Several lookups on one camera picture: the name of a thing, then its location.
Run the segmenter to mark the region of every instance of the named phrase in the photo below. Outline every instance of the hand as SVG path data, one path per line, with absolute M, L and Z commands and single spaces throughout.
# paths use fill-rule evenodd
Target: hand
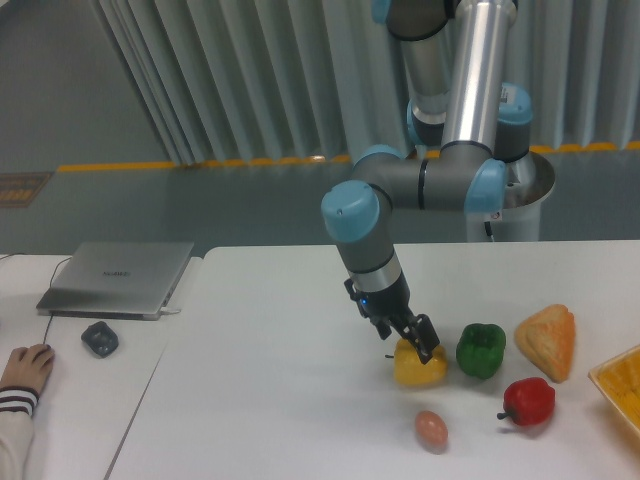
M 23 387 L 42 393 L 44 384 L 53 369 L 55 352 L 49 345 L 16 348 L 0 379 L 0 388 Z

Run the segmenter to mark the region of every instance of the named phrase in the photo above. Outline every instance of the bread slice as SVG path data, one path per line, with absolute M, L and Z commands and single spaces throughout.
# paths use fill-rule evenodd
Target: bread slice
M 556 383 L 569 378 L 575 340 L 573 313 L 564 305 L 549 305 L 522 322 L 515 333 L 522 354 Z

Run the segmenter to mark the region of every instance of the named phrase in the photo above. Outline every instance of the laptop logo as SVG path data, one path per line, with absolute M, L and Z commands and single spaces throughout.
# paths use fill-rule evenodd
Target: laptop logo
M 128 277 L 131 272 L 102 272 L 102 275 L 105 277 Z

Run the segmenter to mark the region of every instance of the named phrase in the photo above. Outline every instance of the laptop lid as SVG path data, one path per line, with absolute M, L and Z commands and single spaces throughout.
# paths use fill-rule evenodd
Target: laptop lid
M 186 242 L 83 243 L 36 306 L 38 313 L 155 320 L 192 248 Z

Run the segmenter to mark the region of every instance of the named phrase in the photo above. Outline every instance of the brown egg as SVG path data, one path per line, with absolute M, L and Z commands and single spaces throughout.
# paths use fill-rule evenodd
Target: brown egg
M 449 437 L 449 431 L 442 418 L 428 410 L 416 415 L 416 433 L 432 447 L 444 447 Z

